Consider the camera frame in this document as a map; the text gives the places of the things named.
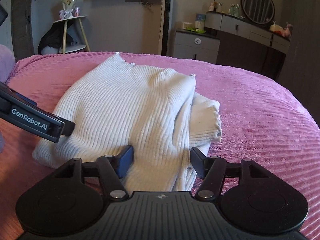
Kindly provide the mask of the white ribbed knit sweater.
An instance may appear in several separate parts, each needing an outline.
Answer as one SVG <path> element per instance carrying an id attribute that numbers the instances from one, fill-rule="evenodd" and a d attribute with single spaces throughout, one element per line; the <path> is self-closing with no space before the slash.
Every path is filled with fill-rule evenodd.
<path id="1" fill-rule="evenodd" d="M 222 139 L 220 103 L 195 90 L 195 75 L 139 66 L 118 53 L 76 81 L 54 113 L 75 123 L 57 143 L 40 140 L 33 158 L 58 168 L 72 158 L 85 162 L 134 149 L 124 178 L 127 191 L 189 191 L 196 172 L 189 151 L 207 153 Z"/>

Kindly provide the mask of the dark clothes pile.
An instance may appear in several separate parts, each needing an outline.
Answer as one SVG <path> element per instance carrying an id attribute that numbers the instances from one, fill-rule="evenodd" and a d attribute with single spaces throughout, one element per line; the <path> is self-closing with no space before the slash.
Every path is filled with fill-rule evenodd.
<path id="1" fill-rule="evenodd" d="M 41 38 L 37 47 L 37 53 L 41 54 L 46 47 L 60 49 L 63 43 L 64 24 L 55 23 Z"/>

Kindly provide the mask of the lavender pillow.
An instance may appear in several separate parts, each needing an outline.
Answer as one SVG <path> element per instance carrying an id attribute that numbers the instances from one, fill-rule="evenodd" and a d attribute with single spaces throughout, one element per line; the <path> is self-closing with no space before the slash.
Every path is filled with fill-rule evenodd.
<path id="1" fill-rule="evenodd" d="M 10 76 L 16 60 L 12 51 L 5 45 L 0 45 L 0 81 L 6 83 Z"/>

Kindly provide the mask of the pink ribbed bed blanket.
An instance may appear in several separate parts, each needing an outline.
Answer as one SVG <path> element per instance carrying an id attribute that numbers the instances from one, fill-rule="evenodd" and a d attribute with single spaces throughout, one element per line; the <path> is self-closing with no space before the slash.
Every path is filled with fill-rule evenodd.
<path id="1" fill-rule="evenodd" d="M 65 91 L 110 56 L 109 52 L 35 55 L 1 71 L 8 86 L 52 112 Z M 303 105 L 273 80 L 240 68 L 149 54 L 121 53 L 138 65 L 195 74 L 196 91 L 220 103 L 222 141 L 210 154 L 229 162 L 251 158 L 299 190 L 309 204 L 301 232 L 319 239 L 319 127 Z M 1 239 L 22 229 L 18 197 L 51 170 L 32 157 L 37 136 L 1 121 Z"/>

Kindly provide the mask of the round white side table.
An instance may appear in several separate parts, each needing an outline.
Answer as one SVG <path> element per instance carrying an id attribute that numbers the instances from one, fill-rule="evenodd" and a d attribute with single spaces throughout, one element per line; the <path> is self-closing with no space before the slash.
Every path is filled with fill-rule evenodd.
<path id="1" fill-rule="evenodd" d="M 59 54 L 69 54 L 79 51 L 91 51 L 85 33 L 83 20 L 87 15 L 66 18 L 53 22 L 53 27 L 63 27 L 63 36 Z"/>

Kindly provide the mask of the wrapped flower bouquet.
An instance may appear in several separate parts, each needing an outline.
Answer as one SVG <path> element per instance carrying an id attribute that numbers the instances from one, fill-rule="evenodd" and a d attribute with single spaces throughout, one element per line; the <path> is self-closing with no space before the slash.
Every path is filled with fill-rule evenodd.
<path id="1" fill-rule="evenodd" d="M 73 18 L 73 9 L 77 0 L 61 0 L 63 7 L 63 17 L 62 19 Z"/>

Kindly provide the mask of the grey nightstand cabinet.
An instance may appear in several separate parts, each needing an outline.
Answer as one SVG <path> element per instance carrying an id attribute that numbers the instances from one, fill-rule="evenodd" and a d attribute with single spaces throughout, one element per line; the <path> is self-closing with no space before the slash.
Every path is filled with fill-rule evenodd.
<path id="1" fill-rule="evenodd" d="M 220 40 L 186 30 L 176 30 L 173 57 L 216 64 Z"/>

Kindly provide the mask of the grey dressing table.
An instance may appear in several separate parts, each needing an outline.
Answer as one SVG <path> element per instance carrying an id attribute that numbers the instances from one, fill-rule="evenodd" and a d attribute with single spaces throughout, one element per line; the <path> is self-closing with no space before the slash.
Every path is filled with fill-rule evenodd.
<path id="1" fill-rule="evenodd" d="M 276 81 L 290 41 L 233 16 L 207 12 L 204 29 L 220 40 L 216 64 L 252 71 Z"/>

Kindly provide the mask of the white tower fan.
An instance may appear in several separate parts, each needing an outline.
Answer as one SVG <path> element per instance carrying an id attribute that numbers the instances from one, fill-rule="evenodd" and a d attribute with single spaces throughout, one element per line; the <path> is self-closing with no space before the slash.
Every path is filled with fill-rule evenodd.
<path id="1" fill-rule="evenodd" d="M 166 56 L 170 40 L 174 0 L 161 0 L 161 21 L 158 40 L 158 55 Z"/>

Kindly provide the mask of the blue white box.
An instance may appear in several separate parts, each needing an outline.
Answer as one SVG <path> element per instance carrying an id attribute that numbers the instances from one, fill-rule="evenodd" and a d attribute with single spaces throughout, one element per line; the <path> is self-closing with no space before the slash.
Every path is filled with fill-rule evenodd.
<path id="1" fill-rule="evenodd" d="M 196 14 L 195 28 L 203 30 L 205 21 L 206 21 L 206 14 Z"/>

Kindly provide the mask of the pink plush toy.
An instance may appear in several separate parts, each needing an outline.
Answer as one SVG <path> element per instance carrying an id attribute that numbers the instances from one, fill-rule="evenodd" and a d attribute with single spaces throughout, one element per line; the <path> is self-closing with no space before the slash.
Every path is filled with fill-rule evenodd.
<path id="1" fill-rule="evenodd" d="M 287 23 L 286 27 L 283 29 L 282 36 L 290 39 L 292 36 L 292 31 L 293 31 L 293 25 Z"/>

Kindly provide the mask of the round vanity mirror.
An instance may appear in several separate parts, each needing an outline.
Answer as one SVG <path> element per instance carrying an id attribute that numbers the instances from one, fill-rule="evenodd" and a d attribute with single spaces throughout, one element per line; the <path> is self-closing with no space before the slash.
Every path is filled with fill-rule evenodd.
<path id="1" fill-rule="evenodd" d="M 240 0 L 245 17 L 259 25 L 272 23 L 275 16 L 273 0 Z"/>

